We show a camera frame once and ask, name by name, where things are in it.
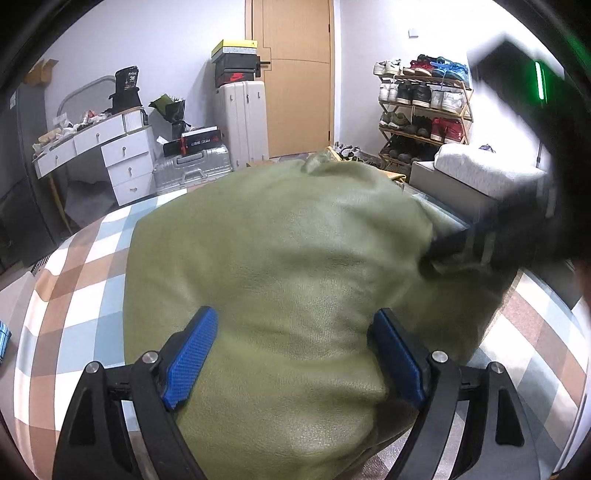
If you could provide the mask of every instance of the metal screw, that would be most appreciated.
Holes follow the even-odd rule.
[[[145,364],[153,364],[156,360],[158,360],[157,352],[146,352],[142,356],[142,362]]]
[[[491,370],[498,374],[505,373],[505,367],[503,367],[499,362],[491,363]]]
[[[86,373],[95,374],[98,371],[99,367],[100,365],[98,362],[90,362],[88,365],[86,365]]]
[[[447,353],[442,352],[441,350],[435,350],[432,354],[431,357],[433,358],[433,360],[435,360],[438,364],[444,364],[445,362],[447,362],[447,359],[449,359],[449,357],[447,356]]]

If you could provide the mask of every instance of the black cabinet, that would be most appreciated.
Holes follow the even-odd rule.
[[[44,89],[21,85],[0,114],[0,223],[12,259],[25,266],[52,253],[68,236],[48,180],[38,179],[33,166],[33,143],[46,132]]]

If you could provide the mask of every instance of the blue gripper pad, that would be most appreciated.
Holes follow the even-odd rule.
[[[410,351],[381,310],[374,315],[371,330],[382,363],[396,385],[396,390],[403,399],[420,410],[427,399],[423,391],[421,372]]]
[[[170,410],[176,408],[178,402],[188,399],[216,339],[216,311],[205,307],[198,314],[200,318],[197,325],[166,372],[166,388],[162,400]]]

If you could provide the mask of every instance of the white suitcase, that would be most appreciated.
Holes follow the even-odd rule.
[[[263,82],[222,85],[216,90],[215,116],[234,170],[269,159]]]

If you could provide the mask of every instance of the wooden door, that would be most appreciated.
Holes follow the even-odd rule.
[[[330,1],[247,0],[247,37],[258,40],[261,61],[271,62],[262,67],[271,157],[331,142]]]

